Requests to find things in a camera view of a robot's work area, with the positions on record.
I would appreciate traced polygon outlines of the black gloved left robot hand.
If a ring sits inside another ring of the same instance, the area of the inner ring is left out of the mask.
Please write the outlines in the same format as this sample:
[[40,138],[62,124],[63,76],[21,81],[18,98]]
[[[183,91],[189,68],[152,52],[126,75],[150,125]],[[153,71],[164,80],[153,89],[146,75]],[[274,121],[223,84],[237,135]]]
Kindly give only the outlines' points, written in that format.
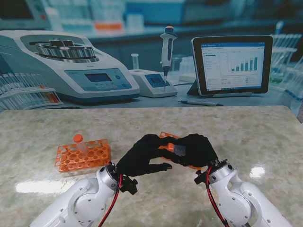
[[174,137],[160,138],[155,134],[144,135],[119,160],[116,165],[117,172],[120,175],[136,177],[172,169],[172,166],[168,163],[150,164],[150,160],[164,157],[178,163],[179,156],[166,149],[159,148],[175,141]]

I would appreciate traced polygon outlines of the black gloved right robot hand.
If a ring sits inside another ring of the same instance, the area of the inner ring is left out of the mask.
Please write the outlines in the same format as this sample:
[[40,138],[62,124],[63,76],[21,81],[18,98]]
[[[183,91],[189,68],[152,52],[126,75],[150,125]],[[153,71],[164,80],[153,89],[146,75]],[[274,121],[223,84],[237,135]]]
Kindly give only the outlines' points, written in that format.
[[172,154],[170,160],[183,166],[204,167],[218,156],[207,137],[200,134],[189,134],[183,138],[166,137],[168,143],[184,146],[185,155]]

